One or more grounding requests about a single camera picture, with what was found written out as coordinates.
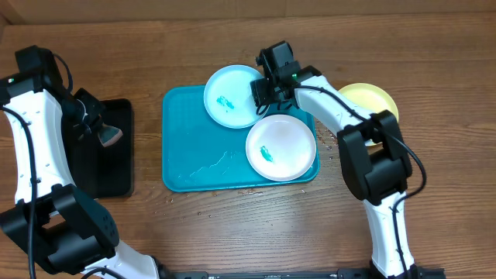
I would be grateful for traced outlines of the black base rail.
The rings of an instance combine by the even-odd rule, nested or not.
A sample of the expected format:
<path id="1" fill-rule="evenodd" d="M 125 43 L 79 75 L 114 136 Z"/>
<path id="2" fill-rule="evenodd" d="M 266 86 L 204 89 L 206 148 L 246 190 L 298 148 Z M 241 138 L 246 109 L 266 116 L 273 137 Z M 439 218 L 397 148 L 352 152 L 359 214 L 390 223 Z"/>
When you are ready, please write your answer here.
<path id="1" fill-rule="evenodd" d="M 409 271 L 409 277 L 383 277 L 379 271 L 369 268 L 340 268 L 330 272 L 292 272 L 292 273 L 224 273 L 209 274 L 207 272 L 177 272 L 172 278 L 176 279 L 372 279 L 372 278 L 417 278 L 417 279 L 446 279 L 444 269 L 425 269 L 415 265 Z"/>

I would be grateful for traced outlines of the white plate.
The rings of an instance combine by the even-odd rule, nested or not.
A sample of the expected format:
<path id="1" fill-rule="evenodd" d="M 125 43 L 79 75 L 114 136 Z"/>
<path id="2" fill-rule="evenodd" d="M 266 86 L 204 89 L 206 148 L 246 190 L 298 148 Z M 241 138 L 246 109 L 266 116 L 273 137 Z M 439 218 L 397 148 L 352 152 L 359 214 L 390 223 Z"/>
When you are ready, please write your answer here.
<path id="1" fill-rule="evenodd" d="M 270 115 L 261 119 L 246 138 L 250 166 L 272 181 L 292 181 L 313 165 L 317 147 L 312 131 L 290 115 Z"/>

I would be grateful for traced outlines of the teal plastic tray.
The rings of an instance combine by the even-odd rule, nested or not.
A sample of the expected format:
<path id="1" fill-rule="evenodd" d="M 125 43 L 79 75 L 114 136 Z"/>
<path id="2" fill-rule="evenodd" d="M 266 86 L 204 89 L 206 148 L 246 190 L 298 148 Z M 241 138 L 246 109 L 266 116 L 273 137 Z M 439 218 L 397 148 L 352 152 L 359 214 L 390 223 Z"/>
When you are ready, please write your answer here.
<path id="1" fill-rule="evenodd" d="M 175 192 L 278 186 L 246 157 L 248 128 L 230 129 L 207 113 L 203 85 L 169 90 L 162 106 L 162 179 Z"/>

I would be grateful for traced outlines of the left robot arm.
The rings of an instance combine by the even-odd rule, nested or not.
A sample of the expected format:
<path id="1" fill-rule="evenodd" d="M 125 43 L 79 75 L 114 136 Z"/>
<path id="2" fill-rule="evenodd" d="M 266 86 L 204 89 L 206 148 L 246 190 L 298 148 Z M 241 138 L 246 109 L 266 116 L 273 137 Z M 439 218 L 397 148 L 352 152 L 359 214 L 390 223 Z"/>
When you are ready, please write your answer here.
<path id="1" fill-rule="evenodd" d="M 165 278 L 157 260 L 125 244 L 108 210 L 78 188 L 64 146 L 63 122 L 78 127 L 96 115 L 84 90 L 19 75 L 1 82 L 2 111 L 15 143 L 15 207 L 1 214 L 2 231 L 49 274 L 102 278 Z"/>

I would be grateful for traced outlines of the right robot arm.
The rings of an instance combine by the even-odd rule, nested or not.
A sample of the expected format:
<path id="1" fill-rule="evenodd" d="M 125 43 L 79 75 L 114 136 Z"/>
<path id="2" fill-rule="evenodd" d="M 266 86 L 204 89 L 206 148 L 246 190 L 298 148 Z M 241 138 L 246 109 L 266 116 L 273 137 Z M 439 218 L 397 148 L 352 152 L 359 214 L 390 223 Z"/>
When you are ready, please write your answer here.
<path id="1" fill-rule="evenodd" d="M 336 135 L 343 180 L 366 209 L 372 270 L 379 278 L 412 278 L 404 214 L 412 165 L 394 114 L 361 108 L 313 67 L 291 74 L 287 83 L 256 79 L 250 89 L 256 105 L 289 101 Z"/>

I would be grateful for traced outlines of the yellow-green plate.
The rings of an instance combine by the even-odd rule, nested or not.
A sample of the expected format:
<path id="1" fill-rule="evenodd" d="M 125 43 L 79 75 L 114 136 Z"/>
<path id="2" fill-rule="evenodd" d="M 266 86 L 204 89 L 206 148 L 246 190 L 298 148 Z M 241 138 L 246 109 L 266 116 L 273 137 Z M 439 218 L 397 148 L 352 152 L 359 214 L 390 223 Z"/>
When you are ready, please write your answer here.
<path id="1" fill-rule="evenodd" d="M 376 85 L 368 83 L 348 84 L 339 89 L 339 93 L 354 104 L 372 112 L 379 113 L 388 110 L 399 121 L 398 107 L 393 98 Z"/>

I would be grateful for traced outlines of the dark scrubbing sponge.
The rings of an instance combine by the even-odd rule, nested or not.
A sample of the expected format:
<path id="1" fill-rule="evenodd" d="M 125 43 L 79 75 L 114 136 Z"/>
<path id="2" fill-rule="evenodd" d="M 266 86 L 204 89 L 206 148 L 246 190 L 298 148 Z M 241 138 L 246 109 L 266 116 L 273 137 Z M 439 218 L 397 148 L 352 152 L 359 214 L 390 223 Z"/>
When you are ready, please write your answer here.
<path id="1" fill-rule="evenodd" d="M 117 143 L 122 137 L 122 130 L 102 123 L 100 130 L 98 131 L 98 139 L 103 147 L 109 147 Z"/>

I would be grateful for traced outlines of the light blue plate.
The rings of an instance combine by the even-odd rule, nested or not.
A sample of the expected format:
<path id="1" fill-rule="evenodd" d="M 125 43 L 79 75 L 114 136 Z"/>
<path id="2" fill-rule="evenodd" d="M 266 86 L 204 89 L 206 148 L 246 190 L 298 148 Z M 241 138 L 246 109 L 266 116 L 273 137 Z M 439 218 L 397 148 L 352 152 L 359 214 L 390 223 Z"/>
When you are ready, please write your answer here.
<path id="1" fill-rule="evenodd" d="M 217 70 L 207 81 L 203 94 L 205 109 L 221 126 L 243 129 L 260 121 L 252 96 L 251 81 L 264 76 L 246 65 L 230 65 Z"/>

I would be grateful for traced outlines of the black plastic tray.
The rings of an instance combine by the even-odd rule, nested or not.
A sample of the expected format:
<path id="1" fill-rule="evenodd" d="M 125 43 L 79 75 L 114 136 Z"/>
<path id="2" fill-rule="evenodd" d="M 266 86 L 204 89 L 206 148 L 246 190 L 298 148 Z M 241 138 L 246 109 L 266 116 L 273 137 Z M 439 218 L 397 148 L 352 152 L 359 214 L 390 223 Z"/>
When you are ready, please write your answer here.
<path id="1" fill-rule="evenodd" d="M 103 122 L 122 130 L 117 143 L 104 147 L 95 133 L 78 139 L 69 122 L 62 122 L 68 167 L 75 185 L 93 198 L 129 197 L 134 190 L 133 107 L 129 100 L 103 101 Z"/>

